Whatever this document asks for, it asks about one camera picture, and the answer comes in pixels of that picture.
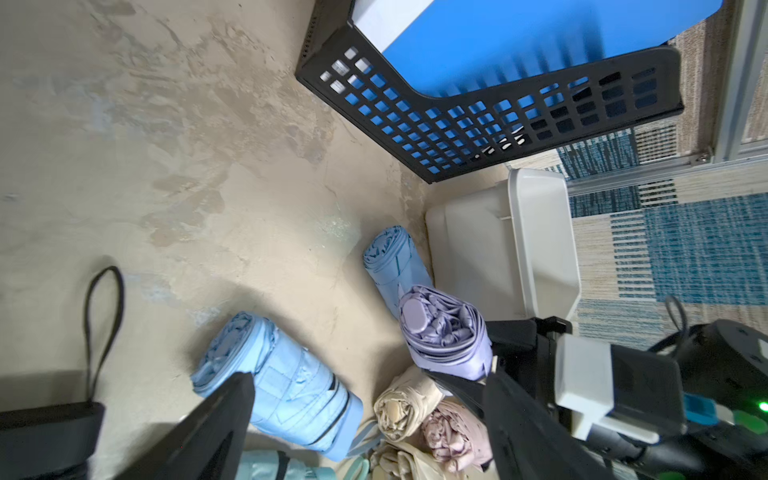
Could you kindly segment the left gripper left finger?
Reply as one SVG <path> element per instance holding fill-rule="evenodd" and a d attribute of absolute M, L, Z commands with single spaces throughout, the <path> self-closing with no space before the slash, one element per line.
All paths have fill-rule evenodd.
<path fill-rule="evenodd" d="M 237 372 L 119 479 L 233 479 L 255 399 L 253 375 Z"/>

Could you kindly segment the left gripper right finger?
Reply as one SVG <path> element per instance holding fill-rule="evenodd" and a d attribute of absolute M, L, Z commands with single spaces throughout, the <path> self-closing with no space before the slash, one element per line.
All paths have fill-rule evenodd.
<path fill-rule="evenodd" d="M 505 372 L 484 384 L 431 372 L 429 376 L 469 407 L 478 407 L 501 479 L 611 479 L 599 464 Z"/>

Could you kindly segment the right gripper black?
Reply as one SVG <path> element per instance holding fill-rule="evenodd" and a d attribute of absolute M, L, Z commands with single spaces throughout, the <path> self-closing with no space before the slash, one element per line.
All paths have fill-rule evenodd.
<path fill-rule="evenodd" d="M 558 317 L 486 324 L 498 369 L 570 432 L 600 419 L 600 343 L 576 336 Z"/>

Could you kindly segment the mint green umbrella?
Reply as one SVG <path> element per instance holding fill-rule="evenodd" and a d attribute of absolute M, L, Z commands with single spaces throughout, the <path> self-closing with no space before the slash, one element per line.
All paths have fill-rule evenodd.
<path fill-rule="evenodd" d="M 330 467 L 311 467 L 277 450 L 244 451 L 240 457 L 236 480 L 336 480 Z"/>

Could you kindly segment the purple umbrella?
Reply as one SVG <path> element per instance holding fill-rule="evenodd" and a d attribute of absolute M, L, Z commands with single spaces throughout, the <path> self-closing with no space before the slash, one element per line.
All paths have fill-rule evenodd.
<path fill-rule="evenodd" d="M 399 309 L 401 332 L 419 368 L 469 381 L 491 373 L 491 341 L 475 306 L 416 285 L 402 296 Z"/>

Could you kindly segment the light blue umbrella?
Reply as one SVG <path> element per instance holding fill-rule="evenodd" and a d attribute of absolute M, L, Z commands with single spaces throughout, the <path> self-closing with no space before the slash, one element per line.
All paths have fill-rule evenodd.
<path fill-rule="evenodd" d="M 348 456 L 362 401 L 271 320 L 249 312 L 231 318 L 191 375 L 193 391 L 207 397 L 235 373 L 252 376 L 250 423 L 257 430 L 332 461 Z"/>

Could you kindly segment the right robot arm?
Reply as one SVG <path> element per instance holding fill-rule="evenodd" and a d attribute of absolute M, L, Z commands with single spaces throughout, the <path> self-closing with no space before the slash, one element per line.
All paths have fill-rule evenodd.
<path fill-rule="evenodd" d="M 504 323 L 501 364 L 481 405 L 503 479 L 763 479 L 767 337 L 744 324 L 689 322 L 637 350 Z"/>

